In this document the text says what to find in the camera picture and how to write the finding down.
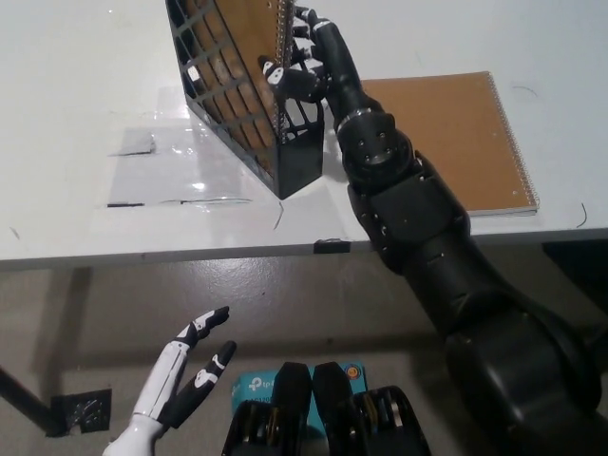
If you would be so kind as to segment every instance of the clear plastic sheet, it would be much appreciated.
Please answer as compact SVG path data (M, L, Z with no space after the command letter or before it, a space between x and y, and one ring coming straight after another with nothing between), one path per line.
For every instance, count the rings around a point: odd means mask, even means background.
M209 206L271 201L275 197L208 127L155 114L148 125L126 128L115 161L107 207Z

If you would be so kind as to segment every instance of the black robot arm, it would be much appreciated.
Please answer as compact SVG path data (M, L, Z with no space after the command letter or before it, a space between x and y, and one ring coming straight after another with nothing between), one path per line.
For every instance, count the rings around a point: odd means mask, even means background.
M502 454L608 454L591 354L562 320L509 285L470 235L430 162L364 92L337 26L297 8L313 43L307 73L260 63L277 96L327 98L352 209L385 264L406 278L446 343L450 375Z

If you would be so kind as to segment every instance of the mesh file holder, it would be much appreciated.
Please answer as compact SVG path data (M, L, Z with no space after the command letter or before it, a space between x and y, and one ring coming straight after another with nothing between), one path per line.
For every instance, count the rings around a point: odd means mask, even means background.
M261 70L248 70L218 1L165 0L186 102L283 200L321 176L323 109L269 102Z

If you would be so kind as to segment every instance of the white table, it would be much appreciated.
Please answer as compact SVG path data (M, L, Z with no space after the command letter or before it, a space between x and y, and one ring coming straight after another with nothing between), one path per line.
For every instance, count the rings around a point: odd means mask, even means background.
M362 78L493 72L541 210L475 218L477 239L608 235L606 2L301 3L341 27ZM5 1L0 33L0 268L305 254L329 238L369 248L335 157L281 205L213 136L159 161L138 191L171 200L187 176L202 198L226 200L105 207L128 132L188 143L198 128L162 0Z

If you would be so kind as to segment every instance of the black magazine file holder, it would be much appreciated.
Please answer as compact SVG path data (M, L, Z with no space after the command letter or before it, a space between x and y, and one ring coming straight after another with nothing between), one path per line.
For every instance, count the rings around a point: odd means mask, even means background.
M243 79L254 87L251 75L243 64L238 49L232 39L230 30L226 27L221 11L216 0L207 0L203 7L191 15L186 11L184 0L165 0L173 43L180 66L181 81L186 102L190 109L228 145L228 147L258 176L280 199L284 200L293 193L302 189L309 183L318 179L322 174L323 168L323 138L325 131L323 108L321 103L304 105L295 100L277 100L278 118L282 119L280 132L277 134L272 127L266 111L262 108L262 103L257 96L257 114L251 111L246 116L235 116L226 121L219 116L212 117L205 109L204 102L213 101L214 97L222 92L234 89L243 83ZM225 36L229 40L216 43L213 48L203 49L199 40L196 38L192 27L198 23L199 27L205 22L205 14L213 11L221 18ZM212 58L220 58L223 61L222 49L231 47L237 52L239 64L242 67L241 74L244 78L234 78L220 87L209 89L205 86L202 78L193 79L192 68L196 70L196 65L201 61L210 63ZM299 64L302 69L307 69L304 63ZM241 131L244 124L256 127L258 123L268 123L268 127L274 132L273 143L265 147L265 157L269 159L266 169L258 159L258 150L251 146L239 144L230 134L231 129L239 128Z

